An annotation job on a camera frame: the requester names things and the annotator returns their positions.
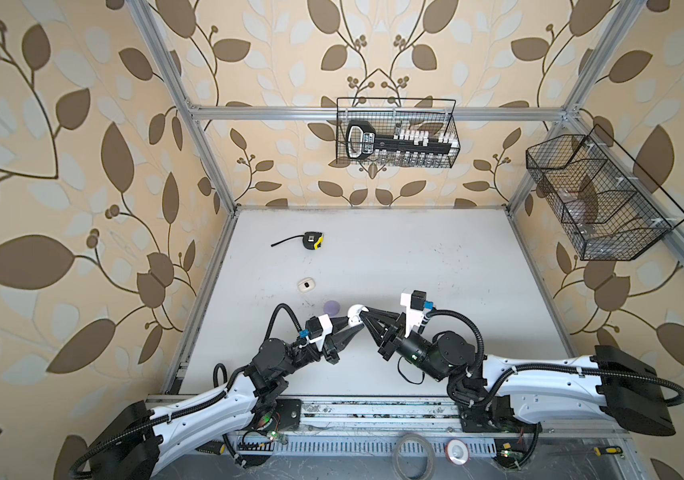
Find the white round earbud case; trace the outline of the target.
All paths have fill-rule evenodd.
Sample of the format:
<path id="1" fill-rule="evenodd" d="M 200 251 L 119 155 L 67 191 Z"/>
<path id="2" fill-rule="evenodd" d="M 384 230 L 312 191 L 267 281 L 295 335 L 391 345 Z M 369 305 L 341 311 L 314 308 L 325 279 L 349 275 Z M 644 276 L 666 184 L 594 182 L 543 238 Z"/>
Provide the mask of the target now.
<path id="1" fill-rule="evenodd" d="M 361 325 L 363 323 L 362 314 L 368 311 L 369 309 L 362 304 L 352 305 L 347 312 L 348 326 L 356 327 L 358 325 Z"/>

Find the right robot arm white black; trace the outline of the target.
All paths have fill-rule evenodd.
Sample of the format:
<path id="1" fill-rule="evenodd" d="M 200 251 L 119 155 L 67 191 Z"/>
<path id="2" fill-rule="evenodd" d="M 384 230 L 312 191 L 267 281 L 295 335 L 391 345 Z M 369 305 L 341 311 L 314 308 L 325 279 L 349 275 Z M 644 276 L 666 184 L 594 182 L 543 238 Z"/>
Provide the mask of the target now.
<path id="1" fill-rule="evenodd" d="M 606 420 L 649 436 L 676 433 L 670 410 L 684 404 L 683 386 L 617 347 L 535 361 L 491 355 L 479 327 L 447 309 L 403 313 L 366 306 L 349 310 L 384 359 L 399 355 L 446 384 L 465 433 L 538 432 L 556 420 Z"/>

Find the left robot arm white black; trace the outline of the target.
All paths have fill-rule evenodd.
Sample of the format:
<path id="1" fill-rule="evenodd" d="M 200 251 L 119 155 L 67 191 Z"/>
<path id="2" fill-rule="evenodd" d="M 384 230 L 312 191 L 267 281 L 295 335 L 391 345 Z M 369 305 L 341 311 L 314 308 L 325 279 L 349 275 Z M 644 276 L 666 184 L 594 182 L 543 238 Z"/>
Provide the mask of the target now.
<path id="1" fill-rule="evenodd" d="M 71 479 L 149 479 L 176 459 L 227 434 L 268 421 L 287 376 L 321 360 L 335 364 L 361 331 L 366 307 L 347 316 L 327 314 L 296 323 L 298 337 L 287 343 L 267 333 L 250 363 L 222 385 L 177 403 L 126 407 L 71 465 Z"/>

